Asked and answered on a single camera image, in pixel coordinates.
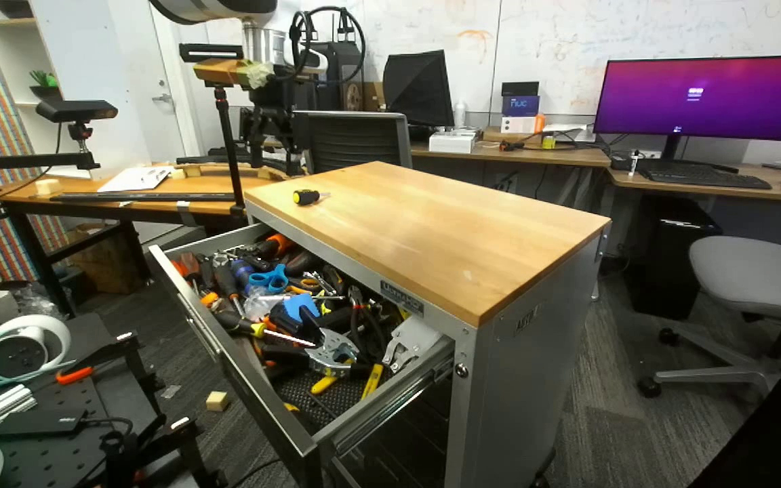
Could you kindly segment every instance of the wooden tabletop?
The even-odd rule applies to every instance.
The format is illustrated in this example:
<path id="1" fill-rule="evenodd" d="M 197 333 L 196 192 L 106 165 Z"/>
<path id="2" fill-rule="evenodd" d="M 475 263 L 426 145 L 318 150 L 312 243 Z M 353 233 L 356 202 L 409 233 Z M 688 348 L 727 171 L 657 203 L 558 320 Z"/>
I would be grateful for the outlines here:
<path id="1" fill-rule="evenodd" d="M 765 179 L 769 184 L 769 190 L 664 184 L 664 182 L 650 182 L 639 173 L 628 177 L 628 171 L 609 171 L 609 179 L 616 187 L 639 190 L 639 192 L 684 192 L 684 195 L 715 195 L 715 198 L 781 202 L 781 171 L 741 165 L 741 173 Z"/>
<path id="2" fill-rule="evenodd" d="M 485 161 L 505 165 L 566 165 L 566 169 L 608 169 L 601 150 L 557 150 L 557 153 L 500 153 L 500 141 L 475 141 L 475 153 L 428 153 L 426 145 L 413 145 L 417 161 Z"/>
<path id="3" fill-rule="evenodd" d="M 97 192 L 104 182 L 89 179 L 60 179 L 63 192 Z M 241 179 L 243 190 L 269 184 L 264 179 Z M 197 177 L 197 179 L 165 179 L 155 192 L 230 192 L 228 177 Z M 134 202 L 119 206 L 119 202 L 51 202 L 37 198 L 36 184 L 16 192 L 3 190 L 0 206 L 18 215 L 74 215 L 74 217 L 134 217 L 134 219 L 182 219 L 177 202 Z M 230 217 L 230 202 L 193 202 L 188 215 L 196 217 Z"/>
<path id="4" fill-rule="evenodd" d="M 322 202 L 296 206 L 291 195 L 303 187 Z M 483 327 L 608 226 L 596 215 L 388 164 L 249 187 L 249 206 L 470 327 Z"/>

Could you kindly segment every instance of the office chair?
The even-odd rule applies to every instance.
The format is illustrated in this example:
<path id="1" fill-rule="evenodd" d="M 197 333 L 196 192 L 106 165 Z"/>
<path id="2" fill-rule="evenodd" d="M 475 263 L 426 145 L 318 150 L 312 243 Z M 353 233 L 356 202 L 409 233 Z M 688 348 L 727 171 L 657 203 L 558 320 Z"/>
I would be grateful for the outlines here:
<path id="1" fill-rule="evenodd" d="M 707 237 L 692 245 L 688 260 L 707 295 L 741 312 L 745 320 L 769 318 L 781 324 L 781 245 Z M 657 371 L 637 382 L 642 396 L 658 396 L 668 382 L 752 382 L 767 396 L 781 377 L 776 367 L 781 333 L 765 362 L 730 350 L 684 327 L 664 329 L 658 340 L 664 344 L 687 340 L 727 367 Z"/>
<path id="2" fill-rule="evenodd" d="M 369 161 L 413 165 L 407 116 L 399 111 L 296 111 L 310 173 Z"/>

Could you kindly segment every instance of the chair backrest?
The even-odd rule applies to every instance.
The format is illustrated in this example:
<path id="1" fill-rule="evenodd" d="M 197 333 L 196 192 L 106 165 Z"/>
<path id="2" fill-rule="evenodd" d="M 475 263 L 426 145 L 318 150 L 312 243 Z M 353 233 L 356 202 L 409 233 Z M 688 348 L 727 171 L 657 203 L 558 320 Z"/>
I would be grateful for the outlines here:
<path id="1" fill-rule="evenodd" d="M 413 165 L 407 116 L 399 111 L 296 111 L 312 173 L 386 161 Z"/>

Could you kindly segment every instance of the door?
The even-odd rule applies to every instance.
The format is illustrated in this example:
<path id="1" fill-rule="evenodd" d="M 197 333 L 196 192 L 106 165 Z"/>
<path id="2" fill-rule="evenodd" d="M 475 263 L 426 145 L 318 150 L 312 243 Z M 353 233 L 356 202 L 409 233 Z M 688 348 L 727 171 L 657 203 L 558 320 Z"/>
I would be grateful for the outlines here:
<path id="1" fill-rule="evenodd" d="M 100 99 L 119 110 L 113 119 L 89 122 L 86 146 L 104 173 L 196 153 L 196 127 L 182 122 L 148 4 L 37 0 L 32 8 L 64 102 Z"/>

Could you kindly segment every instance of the computer monitor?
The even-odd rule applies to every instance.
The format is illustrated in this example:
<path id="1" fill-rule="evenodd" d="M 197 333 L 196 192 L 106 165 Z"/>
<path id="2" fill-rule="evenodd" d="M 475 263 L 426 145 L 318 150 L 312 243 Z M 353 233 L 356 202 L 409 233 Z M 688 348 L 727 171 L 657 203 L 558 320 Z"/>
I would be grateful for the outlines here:
<path id="1" fill-rule="evenodd" d="M 296 111 L 312 173 L 386 161 L 413 165 L 407 116 L 399 111 Z"/>
<path id="2" fill-rule="evenodd" d="M 413 137 L 452 125 L 444 53 L 391 55 L 383 88 L 388 111 L 407 114 Z"/>
<path id="3" fill-rule="evenodd" d="M 609 61 L 595 130 L 781 141 L 781 58 Z"/>

